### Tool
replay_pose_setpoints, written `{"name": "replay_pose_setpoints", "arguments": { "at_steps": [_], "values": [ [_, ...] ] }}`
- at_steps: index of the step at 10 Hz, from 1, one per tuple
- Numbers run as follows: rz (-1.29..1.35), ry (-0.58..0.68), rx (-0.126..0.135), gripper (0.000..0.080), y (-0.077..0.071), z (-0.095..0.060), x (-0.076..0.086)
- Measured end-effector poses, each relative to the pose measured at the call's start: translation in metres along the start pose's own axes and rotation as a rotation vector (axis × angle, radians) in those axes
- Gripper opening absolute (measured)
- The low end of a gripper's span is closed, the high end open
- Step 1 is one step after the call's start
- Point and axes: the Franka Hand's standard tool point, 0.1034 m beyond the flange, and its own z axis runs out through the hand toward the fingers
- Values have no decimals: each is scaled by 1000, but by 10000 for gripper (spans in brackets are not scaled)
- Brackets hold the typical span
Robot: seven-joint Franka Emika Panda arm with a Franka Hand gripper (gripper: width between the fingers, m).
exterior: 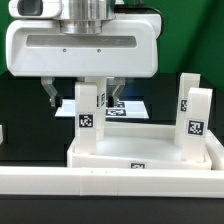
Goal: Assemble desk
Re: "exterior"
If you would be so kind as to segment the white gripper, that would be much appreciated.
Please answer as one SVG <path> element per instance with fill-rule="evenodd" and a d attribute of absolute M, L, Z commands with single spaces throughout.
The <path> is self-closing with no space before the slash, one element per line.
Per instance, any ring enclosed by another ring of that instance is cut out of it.
<path fill-rule="evenodd" d="M 6 32 L 6 64 L 15 76 L 42 77 L 52 107 L 62 96 L 52 77 L 110 77 L 107 106 L 115 107 L 124 89 L 120 77 L 151 77 L 158 69 L 157 14 L 118 14 L 98 35 L 68 35 L 56 20 L 16 20 Z"/>

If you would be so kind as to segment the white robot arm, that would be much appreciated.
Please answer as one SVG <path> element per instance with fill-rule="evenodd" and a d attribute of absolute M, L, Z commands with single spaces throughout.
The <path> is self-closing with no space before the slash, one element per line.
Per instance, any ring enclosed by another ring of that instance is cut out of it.
<path fill-rule="evenodd" d="M 7 69 L 39 77 L 51 105 L 62 105 L 56 77 L 151 77 L 158 69 L 161 12 L 122 0 L 9 0 Z"/>

